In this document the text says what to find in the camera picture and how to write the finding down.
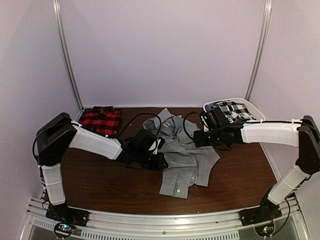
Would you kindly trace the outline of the grey long sleeve shirt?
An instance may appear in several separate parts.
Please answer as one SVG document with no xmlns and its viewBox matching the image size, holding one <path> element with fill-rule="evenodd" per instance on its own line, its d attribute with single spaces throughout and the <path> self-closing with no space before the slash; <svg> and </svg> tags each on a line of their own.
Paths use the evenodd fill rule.
<svg viewBox="0 0 320 240">
<path fill-rule="evenodd" d="M 168 168 L 162 172 L 161 195 L 186 199 L 189 187 L 209 185 L 211 170 L 220 156 L 212 146 L 195 146 L 187 135 L 199 129 L 195 123 L 165 108 L 158 117 L 146 120 L 142 126 L 154 134 L 159 133 L 165 141 L 159 150 L 168 163 Z"/>
</svg>

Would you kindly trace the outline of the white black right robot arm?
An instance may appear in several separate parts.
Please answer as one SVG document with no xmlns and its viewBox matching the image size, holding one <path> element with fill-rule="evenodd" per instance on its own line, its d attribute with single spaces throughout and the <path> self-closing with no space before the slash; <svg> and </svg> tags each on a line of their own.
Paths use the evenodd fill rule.
<svg viewBox="0 0 320 240">
<path fill-rule="evenodd" d="M 211 124 L 208 130 L 196 130 L 192 140 L 196 147 L 225 144 L 268 143 L 298 148 L 298 158 L 285 175 L 268 191 L 256 210 L 259 220 L 268 220 L 276 207 L 303 182 L 320 171 L 320 132 L 311 116 L 303 119 L 239 120 L 229 124 Z"/>
</svg>

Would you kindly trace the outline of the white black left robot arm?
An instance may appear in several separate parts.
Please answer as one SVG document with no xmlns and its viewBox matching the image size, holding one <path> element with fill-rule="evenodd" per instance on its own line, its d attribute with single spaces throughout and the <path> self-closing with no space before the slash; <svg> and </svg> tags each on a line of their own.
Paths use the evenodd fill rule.
<svg viewBox="0 0 320 240">
<path fill-rule="evenodd" d="M 122 139 L 120 133 L 101 134 L 62 112 L 36 133 L 31 150 L 53 205 L 51 211 L 61 222 L 67 222 L 72 218 L 72 211 L 65 206 L 61 165 L 68 149 L 87 151 L 126 165 L 137 163 L 143 169 L 163 170 L 169 166 L 160 151 L 164 142 L 157 133 L 147 129 L 140 129 L 135 136 L 126 139 Z"/>
</svg>

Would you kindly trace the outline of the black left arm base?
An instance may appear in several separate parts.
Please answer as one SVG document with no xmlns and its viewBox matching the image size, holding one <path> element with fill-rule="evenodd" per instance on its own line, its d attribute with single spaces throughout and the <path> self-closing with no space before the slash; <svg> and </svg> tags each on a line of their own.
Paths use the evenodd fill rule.
<svg viewBox="0 0 320 240">
<path fill-rule="evenodd" d="M 69 207 L 66 203 L 49 204 L 45 216 L 56 221 L 53 227 L 55 236 L 59 239 L 66 239 L 77 230 L 77 227 L 87 226 L 89 212 Z"/>
</svg>

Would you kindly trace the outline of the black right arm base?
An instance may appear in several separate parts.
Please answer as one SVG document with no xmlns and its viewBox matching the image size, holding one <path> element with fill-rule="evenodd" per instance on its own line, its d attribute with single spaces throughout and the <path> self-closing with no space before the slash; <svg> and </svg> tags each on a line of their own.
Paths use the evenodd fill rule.
<svg viewBox="0 0 320 240">
<path fill-rule="evenodd" d="M 257 207 L 245 208 L 239 212 L 242 226 L 255 225 L 255 233 L 263 238 L 272 236 L 275 232 L 274 219 L 281 216 L 279 205 L 268 199 L 262 200 Z"/>
</svg>

